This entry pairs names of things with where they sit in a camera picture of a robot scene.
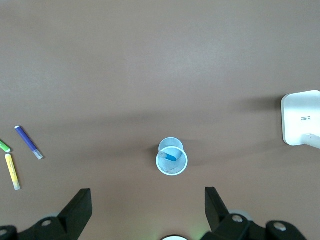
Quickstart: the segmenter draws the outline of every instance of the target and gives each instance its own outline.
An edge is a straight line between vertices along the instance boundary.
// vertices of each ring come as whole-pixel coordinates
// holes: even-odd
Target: purple highlighter
[[[20,137],[23,139],[23,141],[28,145],[28,147],[31,149],[31,151],[37,157],[37,159],[38,160],[42,159],[43,156],[41,155],[41,153],[37,149],[36,145],[31,141],[31,139],[25,133],[23,128],[21,126],[16,126],[14,129],[17,131],[17,133],[20,135]]]

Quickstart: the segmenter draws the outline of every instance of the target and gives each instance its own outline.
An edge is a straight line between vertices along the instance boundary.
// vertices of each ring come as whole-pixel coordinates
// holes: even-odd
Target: highlighter
[[[9,172],[10,172],[10,176],[12,179],[12,183],[14,186],[14,190],[19,190],[20,189],[20,184],[18,181],[18,176],[16,173],[16,169],[15,169],[15,165],[14,165],[14,161],[12,161],[12,157],[11,154],[6,154],[5,155],[5,160],[6,160],[6,164],[8,165],[9,168]]]

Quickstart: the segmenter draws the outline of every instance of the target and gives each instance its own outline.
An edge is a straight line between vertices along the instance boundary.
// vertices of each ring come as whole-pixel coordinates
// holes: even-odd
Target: white paper cup
[[[188,156],[179,139],[175,137],[168,137],[162,140],[159,144],[159,152],[163,152],[176,158],[176,161],[171,161],[160,157],[159,154],[156,156],[156,166],[163,174],[176,176],[181,174],[187,168]]]

